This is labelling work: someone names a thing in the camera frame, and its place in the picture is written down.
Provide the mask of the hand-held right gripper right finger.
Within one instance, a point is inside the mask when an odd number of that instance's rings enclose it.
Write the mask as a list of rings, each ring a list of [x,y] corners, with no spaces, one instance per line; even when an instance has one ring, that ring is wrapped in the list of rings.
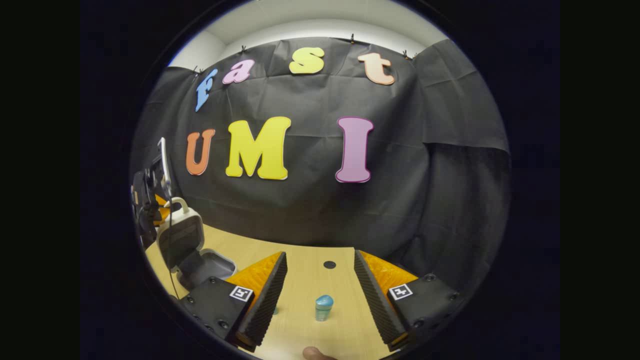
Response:
[[[354,251],[358,278],[375,327],[391,352],[431,340],[465,298],[439,276],[416,276],[366,251]]]

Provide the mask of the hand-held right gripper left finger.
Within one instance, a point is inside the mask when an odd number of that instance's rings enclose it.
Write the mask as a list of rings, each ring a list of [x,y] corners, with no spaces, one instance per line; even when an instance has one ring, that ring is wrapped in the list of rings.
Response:
[[[205,272],[179,305],[208,336],[253,353],[269,329],[287,273],[284,251],[227,279]]]

